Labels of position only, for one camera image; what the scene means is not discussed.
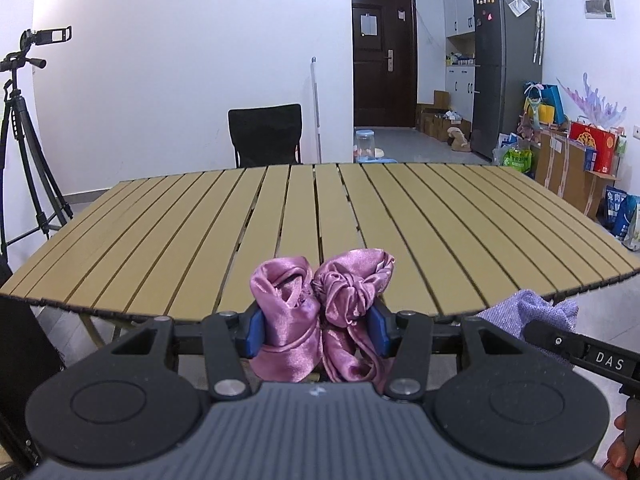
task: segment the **table slat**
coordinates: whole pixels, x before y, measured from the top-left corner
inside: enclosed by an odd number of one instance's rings
[[[288,177],[288,166],[267,169],[254,213],[223,285],[218,310],[244,312],[253,303],[249,279],[258,265],[275,256]]]
[[[188,173],[180,177],[158,200],[150,205],[135,222],[121,232],[116,240],[103,244],[100,256],[84,274],[76,290],[72,291],[67,301],[72,304],[95,306],[97,300],[116,277],[119,270],[145,240],[153,228],[160,222],[180,197],[202,176],[202,173]],[[135,274],[144,274],[148,269],[136,269]],[[101,303],[101,308],[124,311],[127,301],[118,298],[117,303]]]
[[[74,215],[73,221],[63,226],[55,236],[51,237],[47,243],[32,254],[7,280],[2,286],[2,289],[0,289],[0,292],[11,294],[28,274],[31,274],[32,285],[36,283],[42,275],[51,268],[52,264],[58,260],[60,254],[63,253],[63,251],[60,250],[61,247],[59,247],[59,244],[63,240],[65,241],[65,247],[70,247],[76,240],[84,235],[85,232],[93,227],[100,218],[139,188],[143,182],[144,180],[120,182],[100,195],[95,202],[92,202],[82,210],[80,214]],[[48,258],[54,250],[58,256]]]
[[[314,269],[320,264],[312,166],[292,166],[278,256],[304,256]]]
[[[446,240],[489,306],[506,300],[518,291],[492,254],[480,244],[448,205],[428,186],[425,186],[413,171],[404,164],[389,164],[387,168]],[[460,311],[465,310],[470,311],[460,304]]]
[[[213,226],[241,175],[240,171],[225,171],[209,189],[142,284],[128,312],[153,315],[168,311],[200,243]],[[179,312],[180,307],[174,304],[174,310]]]
[[[165,177],[151,178],[139,186],[133,193],[118,203],[102,219],[96,223],[88,232],[73,244],[66,246],[66,240],[58,245],[60,252],[52,251],[51,256],[56,256],[50,269],[43,273],[42,278],[36,283],[24,283],[24,295],[27,294],[50,300],[65,301],[71,290],[82,280],[84,276],[83,264],[90,260],[94,253],[101,247],[105,240],[114,231],[130,226],[135,221],[140,209],[144,210],[153,200],[162,195],[175,182],[174,179]]]
[[[363,166],[429,283],[443,314],[487,306],[449,248],[382,164]]]
[[[562,222],[547,210],[537,206],[535,202],[528,200],[522,193],[514,191],[493,172],[484,170],[482,166],[466,168],[461,166],[460,169],[455,168],[455,170],[461,174],[464,173],[470,182],[481,187],[494,200],[503,201],[507,205],[507,210],[525,225],[540,240],[540,243],[553,252],[583,285],[597,283],[618,275],[610,264],[594,253],[591,246],[588,246]],[[475,177],[468,176],[467,171],[474,173]]]
[[[581,211],[555,193],[512,168],[500,166],[490,168],[490,171],[516,187],[553,216],[556,216],[559,221],[570,227],[580,238],[593,247],[601,258],[613,265],[620,274],[624,275],[638,268],[638,258],[624,248],[613,236],[605,232],[602,227],[596,225],[593,220],[587,218]]]
[[[335,164],[316,165],[323,260],[362,247],[355,218]]]
[[[152,272],[169,243],[220,174],[220,171],[209,171],[202,174],[168,207],[167,211],[158,215],[155,223],[153,219],[149,218],[152,224],[151,228],[135,247],[130,248],[129,255],[121,260],[120,267],[112,273],[104,290],[96,297],[97,301],[94,301],[93,304],[95,308],[113,308],[111,305],[122,305],[124,311],[128,310],[146,277]],[[158,312],[160,305],[152,307],[155,312]]]
[[[393,277],[384,292],[389,309],[437,314],[438,309],[378,194],[359,164],[342,164],[340,172],[347,187],[362,236],[368,248],[385,250],[396,259]]]
[[[469,184],[468,181],[459,176],[459,174],[449,166],[435,164],[432,168],[437,174],[459,190],[459,192],[484,213],[514,245],[520,248],[522,251],[521,254],[523,254],[525,258],[528,258],[536,267],[539,274],[552,285],[552,289],[548,290],[548,292],[539,292],[540,296],[545,296],[558,290],[580,288],[580,282],[566,270],[553,253],[542,246],[529,231],[507,214],[499,204],[490,200],[487,195]]]
[[[451,210],[462,219],[467,229],[473,232],[482,244],[500,262],[518,288],[530,288],[540,296],[555,293],[555,287],[533,265],[522,252],[519,245],[498,229],[475,205],[466,197],[466,192],[458,190],[455,185],[440,176],[433,165],[411,164],[411,169],[420,179],[447,203]]]
[[[229,259],[254,202],[265,168],[245,170],[204,238],[191,265],[184,272],[168,315],[200,320],[212,313],[225,279]]]

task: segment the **red gift box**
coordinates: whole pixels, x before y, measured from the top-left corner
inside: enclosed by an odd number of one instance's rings
[[[616,151],[616,134],[588,124],[571,123],[569,138],[597,150],[593,171],[607,174],[611,172],[613,154]]]

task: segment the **tripod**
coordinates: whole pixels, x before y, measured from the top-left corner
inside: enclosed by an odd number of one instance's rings
[[[57,41],[43,41],[40,43],[38,41],[38,33],[36,33],[35,36],[31,35],[31,31],[28,31],[28,33],[29,34],[26,36],[26,33],[23,34],[22,39],[20,40],[20,52],[12,52],[0,62],[0,72],[11,71],[11,79],[9,79],[4,85],[4,115],[2,117],[2,125],[0,126],[0,254],[5,261],[8,259],[7,247],[9,245],[16,243],[37,231],[42,231],[48,239],[49,232],[51,230],[57,231],[60,227],[66,224],[67,218],[73,218],[71,207],[63,197],[62,192],[51,173],[51,169],[45,160],[42,146],[40,145],[40,141],[33,129],[33,122],[31,121],[29,111],[27,110],[27,103],[22,96],[22,92],[18,88],[17,81],[17,70],[25,66],[25,64],[30,63],[38,68],[44,68],[47,63],[43,59],[30,59],[26,57],[26,53],[30,48],[31,43],[46,44],[57,43]],[[22,159],[22,166],[24,168],[24,176],[26,177],[31,201],[33,202],[33,207],[36,212],[35,217],[38,226],[19,235],[18,237],[13,238],[12,240],[7,241],[4,230],[3,177],[6,159],[6,143],[10,124],[14,138],[18,142],[20,158]],[[38,192],[33,179],[33,173],[31,172],[27,149],[31,154],[33,165],[38,173],[47,198],[49,199],[49,203],[53,208],[53,214],[49,217],[45,215],[40,204],[40,199],[38,198]],[[50,223],[54,218],[57,218],[60,222],[59,226]]]

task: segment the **white wall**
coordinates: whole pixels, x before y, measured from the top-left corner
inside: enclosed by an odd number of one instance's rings
[[[627,107],[623,126],[629,137],[619,185],[640,194],[640,140],[632,137],[640,125],[640,3],[614,0],[615,20],[587,20],[582,0],[543,0],[546,10],[543,82],[578,89],[584,95],[582,74],[592,88],[619,109]],[[580,109],[561,89],[565,114],[575,119]]]
[[[19,49],[20,35],[25,29],[31,28],[32,19],[33,0],[0,0],[1,57]],[[0,82],[4,84],[5,80],[9,79],[9,75],[9,72],[3,72],[0,75]],[[18,84],[27,102],[27,108],[31,113],[34,126],[37,129],[38,121],[35,113],[33,78],[31,77],[30,66],[18,71]],[[45,198],[46,196],[41,193],[40,197]],[[35,211],[25,181],[18,144],[11,133],[9,133],[7,141],[6,168],[4,170],[4,221],[6,223],[6,236],[9,240],[36,227]],[[13,270],[17,269],[45,240],[43,234],[37,233],[9,246],[10,267]]]
[[[418,102],[433,103],[433,91],[444,90],[444,0],[415,0],[418,12]]]
[[[227,112],[297,102],[302,161],[353,146],[351,0],[36,0],[37,28],[72,25],[41,46],[35,78],[44,147],[64,193],[119,180],[235,167]]]

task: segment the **purple cloth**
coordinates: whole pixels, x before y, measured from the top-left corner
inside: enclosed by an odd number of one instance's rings
[[[306,258],[264,262],[250,280],[266,327],[265,344],[251,360],[256,375],[298,382],[322,359],[333,382],[382,387],[388,363],[376,355],[364,315],[386,289],[393,268],[394,258],[379,249],[340,254],[322,264],[313,281]]]
[[[575,321],[578,317],[578,303],[575,300],[564,300],[556,306],[540,298],[532,290],[520,290],[508,300],[492,306],[478,314],[505,332],[524,340],[522,331],[529,321],[540,320],[553,325],[560,330],[575,331]],[[567,364],[558,355],[543,350],[554,359]]]

